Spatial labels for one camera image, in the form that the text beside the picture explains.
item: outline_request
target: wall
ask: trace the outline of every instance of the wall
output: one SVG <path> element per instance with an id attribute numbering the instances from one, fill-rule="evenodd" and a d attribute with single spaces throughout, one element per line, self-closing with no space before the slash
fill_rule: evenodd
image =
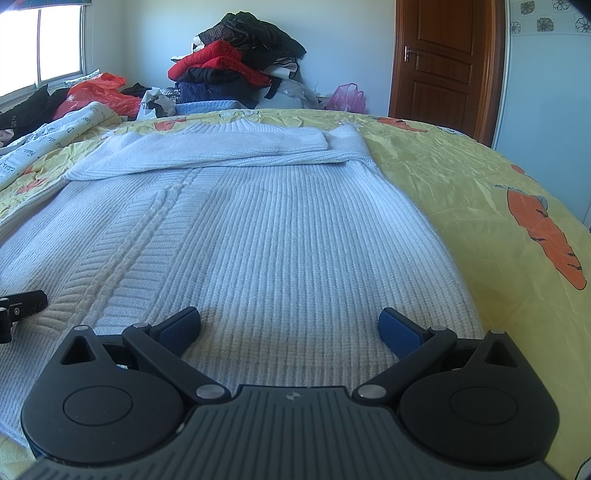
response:
<path id="1" fill-rule="evenodd" d="M 300 61 L 303 82 L 332 93 L 355 82 L 368 113 L 387 115 L 394 59 L 394 0 L 126 0 L 125 59 L 130 83 L 172 85 L 171 56 L 190 52 L 193 37 L 227 12 L 249 11 L 277 25 L 308 53 Z"/>
<path id="2" fill-rule="evenodd" d="M 567 0 L 511 4 L 496 149 L 583 220 L 591 204 L 591 22 L 576 24 L 580 17 Z M 547 20 L 538 26 L 539 18 Z"/>
<path id="3" fill-rule="evenodd" d="M 93 0 L 85 7 L 86 71 L 125 76 L 125 23 L 122 0 Z"/>

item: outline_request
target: ribbed knit texture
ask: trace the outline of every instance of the ribbed knit texture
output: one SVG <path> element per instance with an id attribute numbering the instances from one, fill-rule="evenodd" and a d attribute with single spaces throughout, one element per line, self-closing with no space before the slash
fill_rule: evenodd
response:
<path id="1" fill-rule="evenodd" d="M 241 138 L 243 154 L 216 160 L 208 134 L 220 150 Z M 113 334 L 195 306 L 202 332 L 184 359 L 232 390 L 359 385 L 394 362 L 377 330 L 387 306 L 425 327 L 482 334 L 441 240 L 353 127 L 239 121 L 133 135 L 69 172 L 109 178 L 72 181 L 35 215 L 25 206 L 29 218 L 0 247 L 6 293 L 43 288 L 50 299 L 0 348 L 2 433 L 24 442 L 22 402 L 79 323 Z M 130 170 L 139 173 L 121 174 Z"/>
<path id="2" fill-rule="evenodd" d="M 177 115 L 191 115 L 192 113 L 209 113 L 246 107 L 237 100 L 205 100 L 203 102 L 177 103 L 175 108 Z"/>

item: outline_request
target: red plastic bag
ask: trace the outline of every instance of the red plastic bag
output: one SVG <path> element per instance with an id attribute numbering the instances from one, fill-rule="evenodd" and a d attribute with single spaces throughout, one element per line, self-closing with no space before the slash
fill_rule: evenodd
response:
<path id="1" fill-rule="evenodd" d="M 68 92 L 68 98 L 57 109 L 54 120 L 69 112 L 80 110 L 91 102 L 100 102 L 117 115 L 135 116 L 139 112 L 142 99 L 123 95 L 117 91 L 127 82 L 123 77 L 103 73 L 100 77 L 74 85 Z"/>

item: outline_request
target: door panel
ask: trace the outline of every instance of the door panel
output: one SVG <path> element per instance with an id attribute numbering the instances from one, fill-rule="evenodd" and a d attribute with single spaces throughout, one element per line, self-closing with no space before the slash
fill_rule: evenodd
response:
<path id="1" fill-rule="evenodd" d="M 493 0 L 397 0 L 398 78 L 390 114 L 474 136 L 489 55 Z M 404 47 L 412 53 L 404 61 Z"/>
<path id="2" fill-rule="evenodd" d="M 421 122 L 462 130 L 468 95 L 445 87 L 415 82 L 410 115 Z"/>
<path id="3" fill-rule="evenodd" d="M 436 53 L 423 52 L 417 56 L 417 72 L 431 73 L 469 85 L 472 65 L 460 60 L 443 57 Z"/>
<path id="4" fill-rule="evenodd" d="M 418 0 L 417 39 L 472 53 L 473 7 L 473 0 Z"/>

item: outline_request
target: door handle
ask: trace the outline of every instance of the door handle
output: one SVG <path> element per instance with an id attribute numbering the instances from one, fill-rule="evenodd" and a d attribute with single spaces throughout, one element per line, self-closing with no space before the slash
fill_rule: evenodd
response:
<path id="1" fill-rule="evenodd" d="M 411 50 L 410 48 L 408 48 L 408 45 L 405 45 L 404 46 L 404 61 L 410 61 L 410 54 L 411 53 L 418 55 L 418 52 L 416 50 Z"/>

